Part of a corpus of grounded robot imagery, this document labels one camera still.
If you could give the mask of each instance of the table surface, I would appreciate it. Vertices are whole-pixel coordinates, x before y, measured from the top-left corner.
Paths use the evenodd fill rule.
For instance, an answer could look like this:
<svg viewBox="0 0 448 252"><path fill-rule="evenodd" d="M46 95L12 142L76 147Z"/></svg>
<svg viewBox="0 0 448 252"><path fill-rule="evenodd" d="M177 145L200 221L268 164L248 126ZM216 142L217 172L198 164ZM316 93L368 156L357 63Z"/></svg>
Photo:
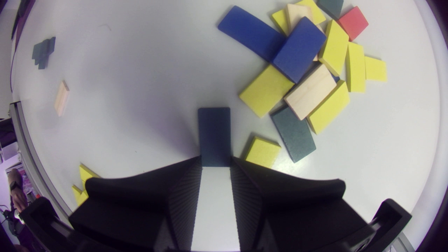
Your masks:
<svg viewBox="0 0 448 252"><path fill-rule="evenodd" d="M287 3L36 1L14 59L13 96L68 206L76 208L71 185L82 185L80 163L119 178L197 156L197 109L228 106L235 156L254 133L282 146L273 169L344 180L344 199L366 221L387 198L411 212L431 170L440 120L434 53L417 6L345 1L343 12L357 5L370 22L355 42L387 62L388 83L367 81L366 94L351 93L339 117L313 133L317 150L294 164L270 117L258 118L238 98L267 63L217 29L233 5L274 27L270 14ZM33 45L52 36L55 51L38 70ZM58 117L62 80L70 94Z"/></svg>

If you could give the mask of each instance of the wooden block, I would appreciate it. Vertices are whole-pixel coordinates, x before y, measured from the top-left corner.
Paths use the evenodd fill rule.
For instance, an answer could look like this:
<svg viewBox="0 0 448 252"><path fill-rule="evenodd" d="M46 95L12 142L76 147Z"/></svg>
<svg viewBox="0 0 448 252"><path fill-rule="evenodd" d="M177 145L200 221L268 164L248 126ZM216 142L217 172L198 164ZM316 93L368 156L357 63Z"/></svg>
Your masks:
<svg viewBox="0 0 448 252"><path fill-rule="evenodd" d="M316 134L322 132L350 102L345 81L340 80L336 88L307 117L308 123Z"/></svg>
<svg viewBox="0 0 448 252"><path fill-rule="evenodd" d="M294 163L316 150L306 120L300 121L290 107L276 111L271 118Z"/></svg>
<svg viewBox="0 0 448 252"><path fill-rule="evenodd" d="M90 178L99 178L99 176L94 173L92 170L87 168L85 165L80 164L79 166L79 174L82 181L87 181Z"/></svg>
<svg viewBox="0 0 448 252"><path fill-rule="evenodd" d="M202 166L229 167L230 108L200 108L198 121Z"/></svg>
<svg viewBox="0 0 448 252"><path fill-rule="evenodd" d="M62 81L59 85L59 90L56 95L55 101L55 110L58 116L62 116L64 114L65 104L67 103L67 99L69 97L69 87Z"/></svg>
<svg viewBox="0 0 448 252"><path fill-rule="evenodd" d="M272 19L277 27L283 32L285 35L289 35L288 28L288 19L286 18L286 11L281 9L272 15Z"/></svg>
<svg viewBox="0 0 448 252"><path fill-rule="evenodd" d="M374 81L388 81L388 71L386 63L370 57L365 57L366 61L366 79Z"/></svg>
<svg viewBox="0 0 448 252"><path fill-rule="evenodd" d="M344 66L349 36L334 20L328 22L325 35L327 40L319 53L319 61L324 63L334 76L339 76Z"/></svg>
<svg viewBox="0 0 448 252"><path fill-rule="evenodd" d="M313 13L311 8L305 5L288 4L286 6L286 18L288 20L288 35L294 30L299 21L307 17L311 22L313 21Z"/></svg>
<svg viewBox="0 0 448 252"><path fill-rule="evenodd" d="M274 66L269 65L241 94L241 100L258 116L266 115L294 86Z"/></svg>
<svg viewBox="0 0 448 252"><path fill-rule="evenodd" d="M259 137L254 137L249 152L247 153L246 161L272 168L280 149L281 146L276 143L269 142Z"/></svg>
<svg viewBox="0 0 448 252"><path fill-rule="evenodd" d="M342 5L344 0L318 0L317 2L317 6L333 19L339 19Z"/></svg>
<svg viewBox="0 0 448 252"><path fill-rule="evenodd" d="M313 0L303 0L296 4L305 5L311 8L313 13L313 23L315 25L318 25L327 19Z"/></svg>
<svg viewBox="0 0 448 252"><path fill-rule="evenodd" d="M266 61L274 58L285 41L283 34L238 6L229 11L218 29Z"/></svg>
<svg viewBox="0 0 448 252"><path fill-rule="evenodd" d="M324 65L319 65L284 100L300 120L305 119L336 87L336 82Z"/></svg>
<svg viewBox="0 0 448 252"><path fill-rule="evenodd" d="M369 26L369 23L357 6L342 16L338 22L349 35L350 41L355 40L355 38Z"/></svg>
<svg viewBox="0 0 448 252"><path fill-rule="evenodd" d="M79 197L81 197L82 190L79 189L77 186L72 185L72 191L73 195L75 196L76 202L78 202Z"/></svg>
<svg viewBox="0 0 448 252"><path fill-rule="evenodd" d="M366 92L364 48L352 42L347 47L347 88L349 92Z"/></svg>
<svg viewBox="0 0 448 252"><path fill-rule="evenodd" d="M81 195L79 196L78 200L76 201L78 203L78 206L84 203L89 198L87 195L87 192L84 190L82 191Z"/></svg>
<svg viewBox="0 0 448 252"><path fill-rule="evenodd" d="M307 17L296 25L272 64L297 83L325 42L325 35Z"/></svg>

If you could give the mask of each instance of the gray block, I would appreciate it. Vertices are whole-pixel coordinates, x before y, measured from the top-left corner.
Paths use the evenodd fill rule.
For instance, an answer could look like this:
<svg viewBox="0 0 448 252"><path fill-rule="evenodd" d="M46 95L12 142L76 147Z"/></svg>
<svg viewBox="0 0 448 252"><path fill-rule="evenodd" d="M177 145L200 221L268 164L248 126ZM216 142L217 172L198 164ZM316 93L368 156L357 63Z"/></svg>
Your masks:
<svg viewBox="0 0 448 252"><path fill-rule="evenodd" d="M271 115L271 119L294 163L316 150L308 123L306 120L300 121L290 107L279 109Z"/></svg>

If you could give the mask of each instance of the blue rectangular block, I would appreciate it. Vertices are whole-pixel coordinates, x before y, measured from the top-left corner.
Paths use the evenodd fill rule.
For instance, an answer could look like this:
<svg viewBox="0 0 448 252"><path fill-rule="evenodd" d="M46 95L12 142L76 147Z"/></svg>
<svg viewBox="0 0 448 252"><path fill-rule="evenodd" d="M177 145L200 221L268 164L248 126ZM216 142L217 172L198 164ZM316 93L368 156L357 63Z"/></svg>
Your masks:
<svg viewBox="0 0 448 252"><path fill-rule="evenodd" d="M198 119L202 166L229 167L230 108L201 108Z"/></svg>
<svg viewBox="0 0 448 252"><path fill-rule="evenodd" d="M276 111L271 119L294 163L316 150L308 123L300 121L290 107Z"/></svg>
<svg viewBox="0 0 448 252"><path fill-rule="evenodd" d="M269 62L285 42L283 34L238 6L229 11L218 29Z"/></svg>
<svg viewBox="0 0 448 252"><path fill-rule="evenodd" d="M297 24L272 64L298 83L313 62L327 37L307 17Z"/></svg>

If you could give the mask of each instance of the red block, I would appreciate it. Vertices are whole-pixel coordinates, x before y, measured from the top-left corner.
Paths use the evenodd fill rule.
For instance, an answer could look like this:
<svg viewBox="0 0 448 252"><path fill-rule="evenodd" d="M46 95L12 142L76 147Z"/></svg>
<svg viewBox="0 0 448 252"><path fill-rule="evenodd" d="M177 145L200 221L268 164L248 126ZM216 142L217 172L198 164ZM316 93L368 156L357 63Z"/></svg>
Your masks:
<svg viewBox="0 0 448 252"><path fill-rule="evenodd" d="M357 6L342 16L338 23L349 35L350 41L355 40L355 38L369 25Z"/></svg>

